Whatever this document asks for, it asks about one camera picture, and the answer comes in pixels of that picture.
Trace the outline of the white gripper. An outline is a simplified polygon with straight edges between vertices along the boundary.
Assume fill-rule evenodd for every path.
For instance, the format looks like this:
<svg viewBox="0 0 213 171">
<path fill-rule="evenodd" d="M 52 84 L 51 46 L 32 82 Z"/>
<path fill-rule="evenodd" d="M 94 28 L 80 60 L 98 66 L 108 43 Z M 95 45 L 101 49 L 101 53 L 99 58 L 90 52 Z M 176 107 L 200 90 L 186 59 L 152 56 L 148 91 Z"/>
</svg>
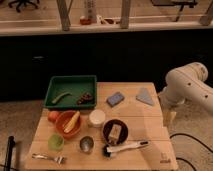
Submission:
<svg viewBox="0 0 213 171">
<path fill-rule="evenodd" d="M 163 112 L 163 124 L 168 126 L 169 123 L 172 124 L 176 117 L 177 112 L 173 111 L 173 109 L 182 105 L 185 102 L 185 98 L 169 87 L 164 87 L 158 94 L 158 98 Z"/>
</svg>

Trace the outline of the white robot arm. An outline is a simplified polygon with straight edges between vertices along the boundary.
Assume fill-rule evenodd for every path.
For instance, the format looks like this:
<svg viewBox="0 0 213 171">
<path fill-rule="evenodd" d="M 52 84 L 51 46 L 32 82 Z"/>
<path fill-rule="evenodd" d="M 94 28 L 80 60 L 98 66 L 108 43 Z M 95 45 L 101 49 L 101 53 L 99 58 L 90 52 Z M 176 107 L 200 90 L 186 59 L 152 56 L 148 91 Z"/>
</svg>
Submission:
<svg viewBox="0 0 213 171">
<path fill-rule="evenodd" d="M 208 70 L 199 62 L 174 68 L 166 74 L 166 86 L 158 94 L 164 126 L 172 123 L 175 107 L 185 100 L 191 100 L 213 114 L 213 88 L 205 84 L 207 78 Z"/>
</svg>

